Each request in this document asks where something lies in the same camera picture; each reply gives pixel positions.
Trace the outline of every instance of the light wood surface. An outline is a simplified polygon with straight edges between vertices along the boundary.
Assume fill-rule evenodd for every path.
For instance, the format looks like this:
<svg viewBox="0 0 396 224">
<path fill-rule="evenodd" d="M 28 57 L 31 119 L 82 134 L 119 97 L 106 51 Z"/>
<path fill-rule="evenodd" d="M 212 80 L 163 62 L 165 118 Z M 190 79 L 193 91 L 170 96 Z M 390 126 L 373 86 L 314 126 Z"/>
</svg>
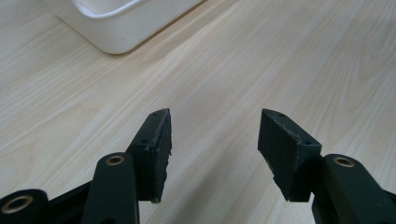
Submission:
<svg viewBox="0 0 396 224">
<path fill-rule="evenodd" d="M 173 156 L 142 223 L 314 223 L 257 150 L 262 108 L 396 192 L 395 22 L 392 0 L 209 0 L 115 56 L 41 0 L 2 0 L 0 197 L 37 188 L 52 199 L 85 183 L 166 107 Z"/>
</svg>

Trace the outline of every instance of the wood grain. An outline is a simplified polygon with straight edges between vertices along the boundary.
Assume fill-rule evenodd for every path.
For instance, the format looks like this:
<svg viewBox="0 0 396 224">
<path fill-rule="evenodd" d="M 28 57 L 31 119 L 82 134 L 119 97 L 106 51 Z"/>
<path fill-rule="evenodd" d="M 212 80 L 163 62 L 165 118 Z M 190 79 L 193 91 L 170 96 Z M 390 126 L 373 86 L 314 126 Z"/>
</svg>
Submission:
<svg viewBox="0 0 396 224">
<path fill-rule="evenodd" d="M 0 197 L 85 183 L 165 107 L 173 156 L 163 202 L 141 203 L 142 223 L 314 223 L 257 151 L 262 108 L 396 192 L 395 13 L 391 0 L 209 0 L 114 56 L 40 0 L 2 1 Z"/>
</svg>

